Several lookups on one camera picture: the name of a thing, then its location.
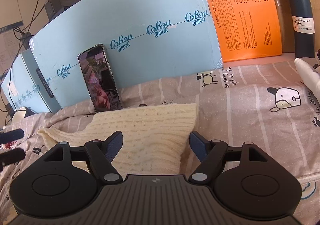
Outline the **white round object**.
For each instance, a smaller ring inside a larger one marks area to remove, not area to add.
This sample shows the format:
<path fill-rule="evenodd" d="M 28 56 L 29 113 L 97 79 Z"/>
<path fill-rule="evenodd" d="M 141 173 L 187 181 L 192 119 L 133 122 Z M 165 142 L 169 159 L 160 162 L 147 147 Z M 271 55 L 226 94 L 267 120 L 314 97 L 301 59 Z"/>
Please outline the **white round object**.
<path fill-rule="evenodd" d="M 34 112 L 29 107 L 19 108 L 11 119 L 11 123 L 17 123 L 24 118 L 34 115 Z"/>

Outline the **orange printed box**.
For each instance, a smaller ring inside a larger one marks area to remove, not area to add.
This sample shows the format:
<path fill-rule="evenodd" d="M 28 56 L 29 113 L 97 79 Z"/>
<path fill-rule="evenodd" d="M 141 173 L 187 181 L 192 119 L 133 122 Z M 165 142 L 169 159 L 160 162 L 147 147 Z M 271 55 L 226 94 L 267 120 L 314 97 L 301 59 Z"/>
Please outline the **orange printed box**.
<path fill-rule="evenodd" d="M 223 62 L 278 56 L 281 33 L 274 0 L 207 0 Z"/>

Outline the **large light blue carton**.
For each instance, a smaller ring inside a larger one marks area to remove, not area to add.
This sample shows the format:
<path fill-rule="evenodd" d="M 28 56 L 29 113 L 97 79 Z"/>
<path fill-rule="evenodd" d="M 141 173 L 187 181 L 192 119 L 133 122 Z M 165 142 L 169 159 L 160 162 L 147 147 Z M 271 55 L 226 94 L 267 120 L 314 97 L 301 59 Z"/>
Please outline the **large light blue carton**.
<path fill-rule="evenodd" d="M 81 0 L 30 40 L 61 107 L 89 98 L 78 56 L 97 44 L 118 89 L 222 67 L 207 0 Z"/>

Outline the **black power adapter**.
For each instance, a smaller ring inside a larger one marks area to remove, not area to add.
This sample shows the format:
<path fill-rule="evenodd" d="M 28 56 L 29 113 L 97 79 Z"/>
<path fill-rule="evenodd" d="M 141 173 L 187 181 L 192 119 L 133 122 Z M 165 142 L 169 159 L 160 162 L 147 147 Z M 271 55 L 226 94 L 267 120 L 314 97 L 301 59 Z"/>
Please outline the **black power adapter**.
<path fill-rule="evenodd" d="M 52 21 L 79 1 L 81 0 L 48 0 L 44 6 L 48 20 Z"/>

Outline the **cream knitted sweater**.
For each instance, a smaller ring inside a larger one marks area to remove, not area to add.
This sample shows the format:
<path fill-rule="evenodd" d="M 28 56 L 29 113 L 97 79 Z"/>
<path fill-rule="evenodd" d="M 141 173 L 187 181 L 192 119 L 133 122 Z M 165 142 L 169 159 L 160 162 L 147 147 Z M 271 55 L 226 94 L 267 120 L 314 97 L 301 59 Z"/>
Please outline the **cream knitted sweater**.
<path fill-rule="evenodd" d="M 83 146 L 93 139 L 105 140 L 115 131 L 123 134 L 123 147 L 112 161 L 122 177 L 127 174 L 179 174 L 181 156 L 197 120 L 197 105 L 168 104 L 97 113 L 75 133 L 55 127 L 40 129 L 44 144 L 51 149 L 59 142 Z"/>

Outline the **dark blue vacuum bottle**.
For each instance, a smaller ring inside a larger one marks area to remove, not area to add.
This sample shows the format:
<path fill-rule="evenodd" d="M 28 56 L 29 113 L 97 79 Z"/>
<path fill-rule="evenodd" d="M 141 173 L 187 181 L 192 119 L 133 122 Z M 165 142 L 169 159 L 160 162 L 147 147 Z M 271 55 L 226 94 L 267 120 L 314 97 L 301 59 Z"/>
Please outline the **dark blue vacuum bottle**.
<path fill-rule="evenodd" d="M 289 0 L 296 58 L 315 57 L 315 24 L 310 0 Z"/>

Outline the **cartoon print bed sheet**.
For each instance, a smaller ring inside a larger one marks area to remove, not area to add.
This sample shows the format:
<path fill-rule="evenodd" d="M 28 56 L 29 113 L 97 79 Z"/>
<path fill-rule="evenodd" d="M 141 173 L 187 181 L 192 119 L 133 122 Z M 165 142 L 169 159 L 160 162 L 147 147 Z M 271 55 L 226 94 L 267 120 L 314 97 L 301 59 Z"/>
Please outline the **cartoon print bed sheet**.
<path fill-rule="evenodd" d="M 214 83 L 205 85 L 197 75 L 159 79 L 121 91 L 125 109 L 168 105 L 197 105 L 194 130 L 206 139 L 231 146 L 255 143 L 280 163 L 302 186 L 295 218 L 303 224 L 319 221 L 319 102 L 302 82 L 293 62 L 225 67 L 213 71 Z M 66 107 L 56 114 L 40 113 L 8 127 L 22 129 L 23 161 L 1 172 L 1 224 L 16 212 L 9 197 L 11 182 L 49 150 L 40 129 L 52 127 L 75 133 L 93 119 L 90 100 Z M 188 143 L 181 156 L 179 174 L 189 175 L 199 161 Z"/>

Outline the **smartphone with lit screen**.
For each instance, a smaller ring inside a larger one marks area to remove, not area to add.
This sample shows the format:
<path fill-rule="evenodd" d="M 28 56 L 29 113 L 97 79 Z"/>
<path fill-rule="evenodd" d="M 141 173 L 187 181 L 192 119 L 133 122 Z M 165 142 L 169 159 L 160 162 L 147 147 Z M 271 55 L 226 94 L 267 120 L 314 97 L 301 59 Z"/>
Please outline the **smartphone with lit screen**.
<path fill-rule="evenodd" d="M 78 55 L 78 62 L 95 110 L 106 112 L 122 109 L 104 46 L 97 44 L 83 51 Z"/>

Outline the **white spray bottle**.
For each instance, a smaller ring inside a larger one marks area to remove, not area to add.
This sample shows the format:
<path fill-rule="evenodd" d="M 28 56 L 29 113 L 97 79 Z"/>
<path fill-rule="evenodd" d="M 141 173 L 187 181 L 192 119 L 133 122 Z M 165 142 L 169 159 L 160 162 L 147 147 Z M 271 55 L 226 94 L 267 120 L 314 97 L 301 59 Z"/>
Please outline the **white spray bottle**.
<path fill-rule="evenodd" d="M 306 87 L 320 100 L 319 59 L 296 58 L 295 67 Z"/>

